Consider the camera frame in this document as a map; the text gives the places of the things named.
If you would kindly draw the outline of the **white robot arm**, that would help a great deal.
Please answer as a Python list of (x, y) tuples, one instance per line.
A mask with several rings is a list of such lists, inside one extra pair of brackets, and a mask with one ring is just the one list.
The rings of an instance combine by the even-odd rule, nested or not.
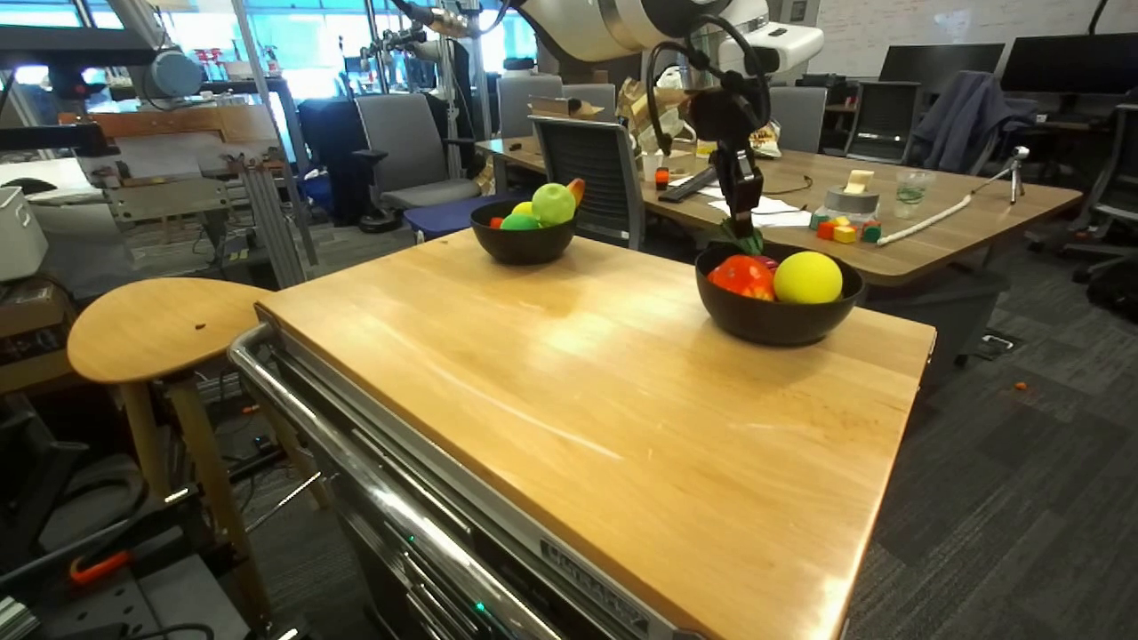
[(573, 60), (680, 54), (696, 70), (686, 116), (716, 144), (727, 231), (744, 247), (761, 244), (754, 208), (766, 173), (752, 136), (773, 120), (769, 81), (822, 54), (817, 23), (774, 21), (769, 0), (502, 0), (502, 6), (521, 10)]

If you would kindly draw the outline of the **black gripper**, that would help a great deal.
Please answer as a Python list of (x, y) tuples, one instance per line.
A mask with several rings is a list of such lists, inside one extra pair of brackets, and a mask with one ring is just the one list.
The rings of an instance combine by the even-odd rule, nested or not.
[(752, 216), (766, 186), (752, 150), (752, 136), (769, 120), (766, 81), (723, 70), (716, 90), (689, 93), (689, 120), (716, 144), (710, 166), (728, 205), (732, 243), (754, 254), (766, 253), (766, 234)]

